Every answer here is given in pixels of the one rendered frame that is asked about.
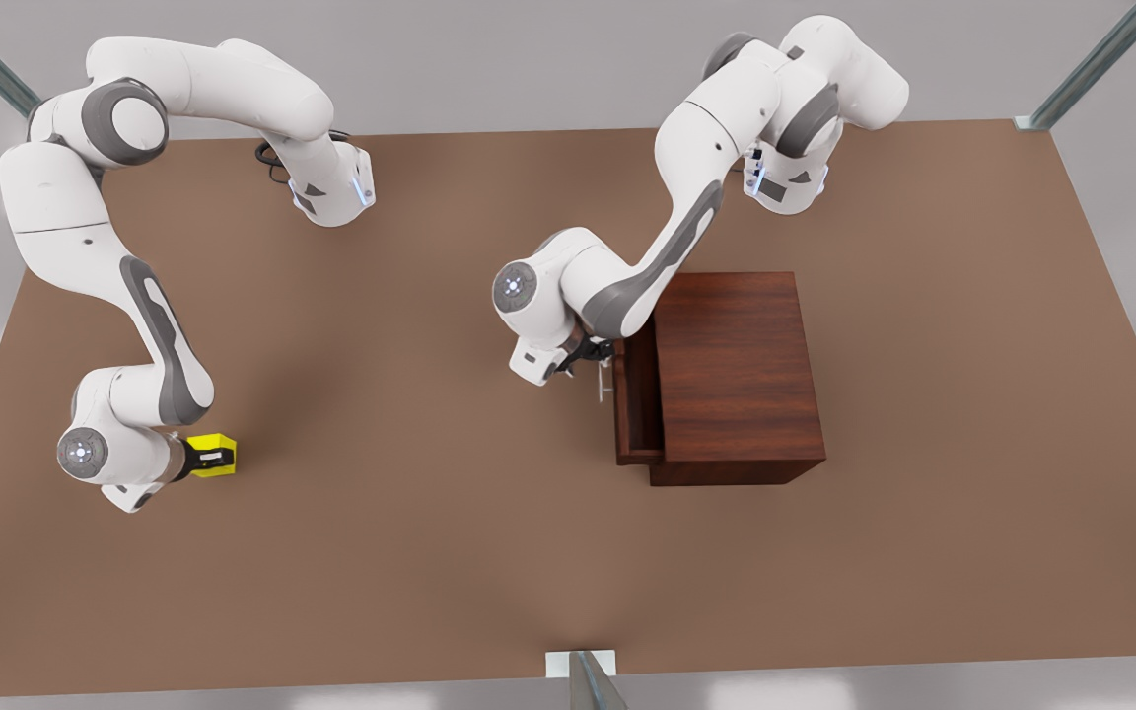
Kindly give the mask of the dark wooden drawer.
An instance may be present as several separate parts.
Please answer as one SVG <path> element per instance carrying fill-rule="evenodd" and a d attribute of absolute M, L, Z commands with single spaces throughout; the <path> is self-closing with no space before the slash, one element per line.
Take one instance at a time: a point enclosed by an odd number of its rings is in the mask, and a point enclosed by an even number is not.
<path fill-rule="evenodd" d="M 616 463 L 662 462 L 666 437 L 654 319 L 613 342 L 611 369 Z"/>

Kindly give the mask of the dark wooden cabinet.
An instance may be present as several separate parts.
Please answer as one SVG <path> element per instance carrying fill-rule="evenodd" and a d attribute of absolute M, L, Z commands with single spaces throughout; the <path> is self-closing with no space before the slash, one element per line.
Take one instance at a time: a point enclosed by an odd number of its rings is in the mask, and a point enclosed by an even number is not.
<path fill-rule="evenodd" d="M 651 485 L 779 485 L 824 462 L 793 273 L 680 272 L 654 327 L 665 449 Z"/>

